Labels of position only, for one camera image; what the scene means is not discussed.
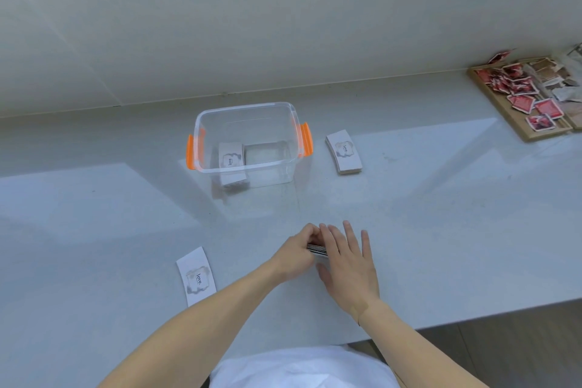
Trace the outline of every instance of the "forearm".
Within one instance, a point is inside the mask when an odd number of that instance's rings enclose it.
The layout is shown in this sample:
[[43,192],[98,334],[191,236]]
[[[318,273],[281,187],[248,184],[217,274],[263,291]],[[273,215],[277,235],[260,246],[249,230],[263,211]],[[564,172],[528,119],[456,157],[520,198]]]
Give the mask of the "forearm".
[[404,323],[381,300],[372,303],[359,321],[407,388],[486,386]]
[[100,388],[199,387],[280,281],[275,264],[267,261],[182,311],[120,363]]

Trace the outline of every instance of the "wooden tray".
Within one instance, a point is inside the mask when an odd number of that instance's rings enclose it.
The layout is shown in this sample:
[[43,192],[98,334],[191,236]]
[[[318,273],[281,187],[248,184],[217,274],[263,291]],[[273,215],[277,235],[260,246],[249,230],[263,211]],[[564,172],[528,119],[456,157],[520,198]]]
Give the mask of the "wooden tray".
[[[469,77],[479,86],[483,93],[489,98],[489,101],[493,103],[495,108],[499,113],[505,118],[505,120],[513,127],[513,130],[520,136],[520,138],[526,143],[532,141],[539,141],[546,138],[551,138],[553,136],[562,135],[572,130],[572,126],[565,119],[557,119],[556,128],[550,131],[535,132],[534,129],[526,121],[527,115],[523,112],[515,110],[511,107],[511,103],[507,101],[504,94],[495,93],[484,84],[483,80],[476,75],[475,70],[477,69],[489,69],[489,68],[501,68],[502,66],[508,65],[508,62],[496,63],[493,65],[483,65],[475,66],[469,68],[467,73]],[[534,96],[537,100],[543,100],[545,97],[542,94],[537,94]]]
[[[545,57],[537,57],[535,59],[522,59],[519,60],[519,63],[529,63],[530,61],[536,61],[540,59],[544,59]],[[554,96],[551,95],[544,95],[544,98],[552,98],[556,100],[557,104],[560,105],[560,108],[564,111],[564,119],[574,128],[575,131],[582,131],[582,103],[576,102],[559,102],[557,101]]]

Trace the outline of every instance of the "clear plastic container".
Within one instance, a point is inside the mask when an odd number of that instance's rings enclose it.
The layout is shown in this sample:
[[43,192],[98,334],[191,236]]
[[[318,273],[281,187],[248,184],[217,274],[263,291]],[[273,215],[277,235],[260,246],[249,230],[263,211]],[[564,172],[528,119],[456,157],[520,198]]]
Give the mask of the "clear plastic container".
[[[243,143],[244,166],[219,166],[218,145],[229,142]],[[261,187],[291,181],[295,165],[312,153],[309,126],[299,123],[293,105],[263,103],[201,112],[188,138],[186,165],[218,184],[245,173],[245,186]]]

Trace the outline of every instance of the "person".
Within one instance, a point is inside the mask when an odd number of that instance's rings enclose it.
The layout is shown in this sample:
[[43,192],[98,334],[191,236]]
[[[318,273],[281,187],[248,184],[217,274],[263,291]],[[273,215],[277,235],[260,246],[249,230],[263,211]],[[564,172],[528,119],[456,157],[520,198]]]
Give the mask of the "person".
[[[211,388],[398,388],[398,383],[406,388],[485,387],[382,302],[367,232],[361,232],[360,249],[350,223],[343,226],[345,235],[334,226],[306,225],[257,269],[167,321],[99,388],[197,388],[211,372]],[[325,246],[329,268],[317,264],[320,279],[374,340],[387,365],[339,346],[292,348],[220,362],[269,292],[315,264],[308,243]]]

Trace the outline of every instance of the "white shirt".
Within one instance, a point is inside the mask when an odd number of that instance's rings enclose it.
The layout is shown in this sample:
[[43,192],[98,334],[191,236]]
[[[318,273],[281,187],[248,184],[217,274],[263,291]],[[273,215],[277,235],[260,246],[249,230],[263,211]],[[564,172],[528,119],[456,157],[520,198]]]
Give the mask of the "white shirt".
[[210,388],[399,388],[389,366],[347,346],[290,348],[228,359]]

